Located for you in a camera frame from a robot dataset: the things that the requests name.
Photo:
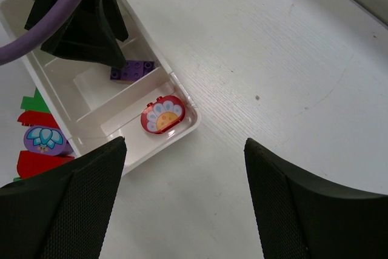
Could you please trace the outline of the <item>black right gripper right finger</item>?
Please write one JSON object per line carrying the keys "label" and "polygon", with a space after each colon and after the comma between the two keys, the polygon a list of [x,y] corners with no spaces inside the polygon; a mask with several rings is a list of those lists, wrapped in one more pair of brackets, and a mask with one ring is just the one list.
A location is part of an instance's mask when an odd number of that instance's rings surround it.
{"label": "black right gripper right finger", "polygon": [[247,178],[265,258],[386,258],[387,196],[312,174],[249,138]]}

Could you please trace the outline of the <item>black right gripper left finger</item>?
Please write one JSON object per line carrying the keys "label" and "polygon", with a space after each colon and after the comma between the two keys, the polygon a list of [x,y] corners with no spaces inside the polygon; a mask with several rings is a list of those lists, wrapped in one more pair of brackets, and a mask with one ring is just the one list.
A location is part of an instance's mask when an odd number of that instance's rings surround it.
{"label": "black right gripper left finger", "polygon": [[127,147],[119,136],[1,187],[1,258],[99,258]]}

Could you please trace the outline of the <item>purple studded lego brick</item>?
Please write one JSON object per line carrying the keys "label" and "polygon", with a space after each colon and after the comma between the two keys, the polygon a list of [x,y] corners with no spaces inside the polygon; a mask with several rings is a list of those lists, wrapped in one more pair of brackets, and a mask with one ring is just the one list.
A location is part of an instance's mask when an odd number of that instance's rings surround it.
{"label": "purple studded lego brick", "polygon": [[154,69],[154,61],[127,60],[123,68],[111,68],[110,79],[116,82],[136,82]]}

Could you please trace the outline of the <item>red double half-round lego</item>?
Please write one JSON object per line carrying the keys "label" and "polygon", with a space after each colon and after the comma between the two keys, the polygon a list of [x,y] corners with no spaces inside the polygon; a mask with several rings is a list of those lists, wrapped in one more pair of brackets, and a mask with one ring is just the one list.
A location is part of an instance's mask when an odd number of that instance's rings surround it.
{"label": "red double half-round lego", "polygon": [[54,169],[74,159],[72,156],[50,156],[23,150],[19,153],[16,170],[21,179],[26,179]]}

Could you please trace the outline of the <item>purple oval flower lego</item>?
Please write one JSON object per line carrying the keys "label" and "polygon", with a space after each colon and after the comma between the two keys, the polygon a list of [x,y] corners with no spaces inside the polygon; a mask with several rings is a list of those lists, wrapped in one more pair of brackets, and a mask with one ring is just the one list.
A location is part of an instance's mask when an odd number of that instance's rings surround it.
{"label": "purple oval flower lego", "polygon": [[24,135],[23,142],[28,151],[50,156],[64,153],[68,145],[59,129],[44,126],[30,127]]}

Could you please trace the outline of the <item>green lego plates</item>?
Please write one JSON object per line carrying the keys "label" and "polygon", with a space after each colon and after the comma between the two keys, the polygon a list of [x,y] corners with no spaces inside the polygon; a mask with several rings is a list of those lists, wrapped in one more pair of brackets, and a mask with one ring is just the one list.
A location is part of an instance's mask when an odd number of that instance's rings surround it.
{"label": "green lego plates", "polygon": [[24,96],[22,98],[21,109],[25,111],[31,110],[35,112],[50,113],[50,110],[37,87],[35,88],[33,96]]}

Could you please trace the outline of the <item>red half-round lego brick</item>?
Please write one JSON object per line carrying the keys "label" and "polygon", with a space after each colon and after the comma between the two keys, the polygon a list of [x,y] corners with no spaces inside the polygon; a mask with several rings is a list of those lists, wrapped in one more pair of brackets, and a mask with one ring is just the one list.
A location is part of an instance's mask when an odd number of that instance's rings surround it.
{"label": "red half-round lego brick", "polygon": [[51,113],[37,112],[33,110],[26,110],[22,113],[18,118],[18,122],[27,127],[44,126],[56,129],[59,128]]}

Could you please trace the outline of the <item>red oval flower lego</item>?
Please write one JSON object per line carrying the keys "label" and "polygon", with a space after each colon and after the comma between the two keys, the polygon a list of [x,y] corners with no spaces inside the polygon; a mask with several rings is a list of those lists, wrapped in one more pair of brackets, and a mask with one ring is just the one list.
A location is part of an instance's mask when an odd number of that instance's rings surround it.
{"label": "red oval flower lego", "polygon": [[142,111],[140,122],[142,128],[155,135],[160,135],[179,124],[186,116],[183,102],[174,95],[157,97],[154,103],[148,103]]}

